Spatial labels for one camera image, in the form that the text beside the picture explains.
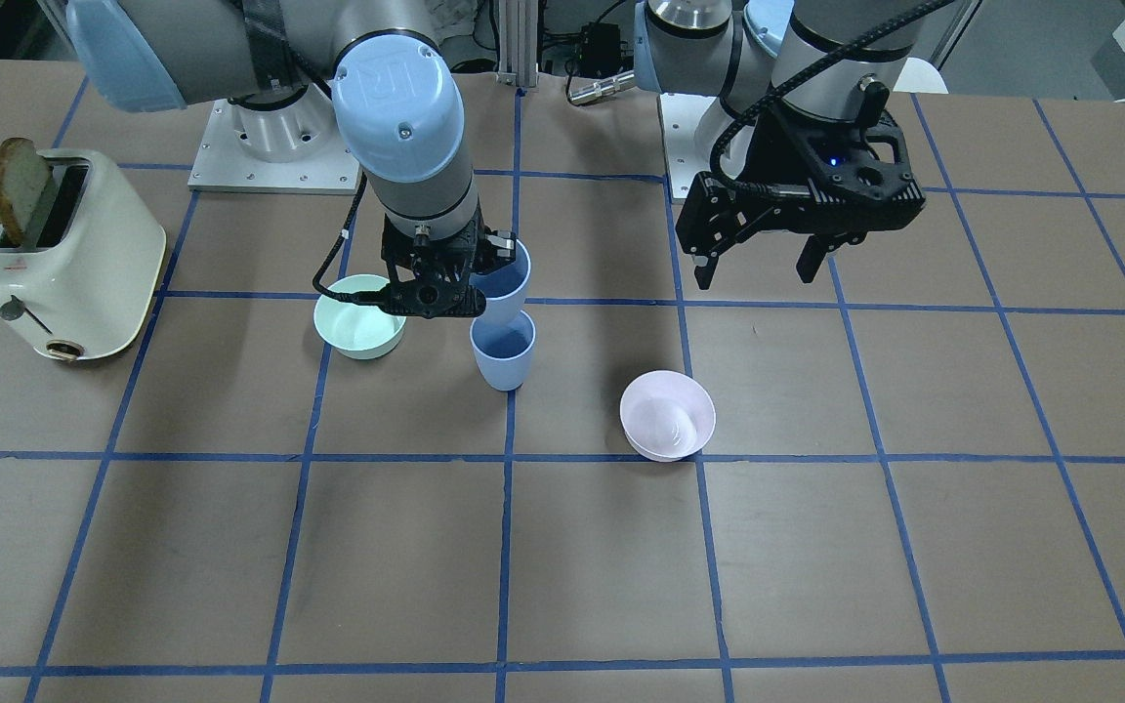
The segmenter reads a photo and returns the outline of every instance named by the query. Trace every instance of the metal pole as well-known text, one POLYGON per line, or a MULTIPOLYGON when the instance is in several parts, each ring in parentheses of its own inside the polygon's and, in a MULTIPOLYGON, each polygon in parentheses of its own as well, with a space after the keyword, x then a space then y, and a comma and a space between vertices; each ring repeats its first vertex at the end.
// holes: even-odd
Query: metal pole
POLYGON ((537 88, 537 0, 497 0, 497 80, 537 88))
POLYGON ((936 67, 937 71, 945 66, 945 62, 950 60, 952 51, 957 46, 961 37, 966 34, 970 22, 974 19, 974 13, 979 12, 979 6, 983 4, 983 0, 966 0, 963 6, 954 15, 954 19, 950 22, 950 28, 946 28, 944 36, 940 39, 940 44, 936 45, 935 52, 932 53, 929 62, 936 67))

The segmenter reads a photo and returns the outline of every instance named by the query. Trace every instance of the light blue cup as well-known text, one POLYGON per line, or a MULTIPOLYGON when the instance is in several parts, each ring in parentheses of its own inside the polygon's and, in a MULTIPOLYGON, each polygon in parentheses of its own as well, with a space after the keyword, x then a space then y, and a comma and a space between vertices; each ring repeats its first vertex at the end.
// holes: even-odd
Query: light blue cup
POLYGON ((537 348, 537 325, 520 310, 510 324, 497 325, 477 317, 471 322, 471 350, 488 386, 514 390, 522 386, 532 367, 537 348))
POLYGON ((471 285, 485 294, 487 301, 480 319, 490 324, 510 324, 523 309, 528 298, 528 281, 532 277, 532 259, 519 241, 514 262, 487 276, 471 274, 471 285))

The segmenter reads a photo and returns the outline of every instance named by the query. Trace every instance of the white bowl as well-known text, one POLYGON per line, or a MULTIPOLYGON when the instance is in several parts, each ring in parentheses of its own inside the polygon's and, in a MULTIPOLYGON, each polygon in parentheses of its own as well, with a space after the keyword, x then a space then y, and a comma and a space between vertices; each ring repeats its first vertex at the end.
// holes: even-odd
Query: white bowl
POLYGON ((656 462, 696 454, 714 435, 714 402, 683 373, 650 372, 628 384, 619 422, 637 453, 656 462))
MULTIPOLYGON (((333 292, 380 290, 388 283, 385 277, 357 274, 330 286, 333 292)), ((321 295, 315 303, 315 332, 321 333, 336 351, 351 359, 384 357, 402 342, 406 317, 387 315, 378 307, 353 306, 321 295)))

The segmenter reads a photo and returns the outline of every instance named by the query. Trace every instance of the cup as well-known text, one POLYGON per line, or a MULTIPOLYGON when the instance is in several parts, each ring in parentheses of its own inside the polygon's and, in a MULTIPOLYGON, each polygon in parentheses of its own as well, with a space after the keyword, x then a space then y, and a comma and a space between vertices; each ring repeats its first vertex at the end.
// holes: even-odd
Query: cup
POLYGON ((497 325, 512 323, 523 309, 528 298, 528 280, 532 276, 532 259, 522 241, 516 245, 514 262, 493 271, 492 274, 471 274, 471 285, 485 294, 487 301, 480 319, 497 325))
POLYGON ((471 350, 480 375, 497 390, 514 390, 528 378, 532 349, 537 346, 537 325, 520 310, 510 324, 492 324, 477 317, 471 322, 471 350))

